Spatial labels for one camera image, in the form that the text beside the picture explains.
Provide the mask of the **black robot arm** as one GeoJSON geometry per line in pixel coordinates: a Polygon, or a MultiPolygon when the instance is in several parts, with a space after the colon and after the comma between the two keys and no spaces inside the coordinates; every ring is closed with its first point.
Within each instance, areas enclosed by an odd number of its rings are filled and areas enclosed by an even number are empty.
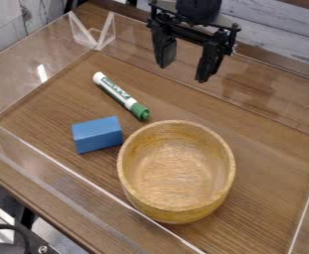
{"type": "Polygon", "coordinates": [[[236,46],[240,24],[221,13],[222,0],[148,0],[147,28],[157,65],[165,68],[175,60],[177,40],[203,48],[198,62],[195,81],[203,83],[214,75],[225,56],[236,46]]]}

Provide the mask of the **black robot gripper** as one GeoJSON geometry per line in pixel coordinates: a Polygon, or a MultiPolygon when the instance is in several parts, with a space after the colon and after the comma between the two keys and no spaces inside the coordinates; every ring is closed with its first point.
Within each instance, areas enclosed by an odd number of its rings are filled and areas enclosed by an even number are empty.
{"type": "MultiPolygon", "coordinates": [[[[185,29],[197,37],[209,37],[207,28],[215,28],[225,34],[223,45],[215,41],[203,44],[195,80],[203,83],[218,72],[223,57],[233,53],[236,35],[241,31],[238,23],[221,14],[221,2],[150,2],[151,19],[185,29]]],[[[162,28],[151,31],[155,62],[161,68],[169,66],[177,55],[177,40],[162,28]]]]}

